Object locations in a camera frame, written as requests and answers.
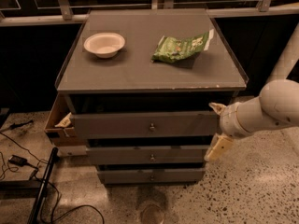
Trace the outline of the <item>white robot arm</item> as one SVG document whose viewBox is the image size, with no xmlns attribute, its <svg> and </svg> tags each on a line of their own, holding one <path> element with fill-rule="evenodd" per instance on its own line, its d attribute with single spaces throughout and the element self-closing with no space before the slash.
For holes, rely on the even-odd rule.
<svg viewBox="0 0 299 224">
<path fill-rule="evenodd" d="M 280 55 L 259 95 L 231 105 L 210 103 L 220 117 L 221 134 L 215 134 L 205 161 L 215 161 L 230 149 L 235 139 L 266 130 L 299 126 L 299 83 L 288 75 L 299 58 L 299 25 Z"/>
</svg>

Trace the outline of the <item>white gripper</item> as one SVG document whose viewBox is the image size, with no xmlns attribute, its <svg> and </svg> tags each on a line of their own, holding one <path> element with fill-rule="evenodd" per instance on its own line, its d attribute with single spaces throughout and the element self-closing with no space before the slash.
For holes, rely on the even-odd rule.
<svg viewBox="0 0 299 224">
<path fill-rule="evenodd" d="M 212 138 L 210 147 L 204 157 L 205 161 L 215 161 L 234 144 L 234 139 L 241 139 L 252 135 L 250 129 L 249 105 L 247 102 L 236 102 L 232 105 L 209 103 L 213 111 L 221 116 L 220 127 L 225 134 L 215 134 Z"/>
</svg>

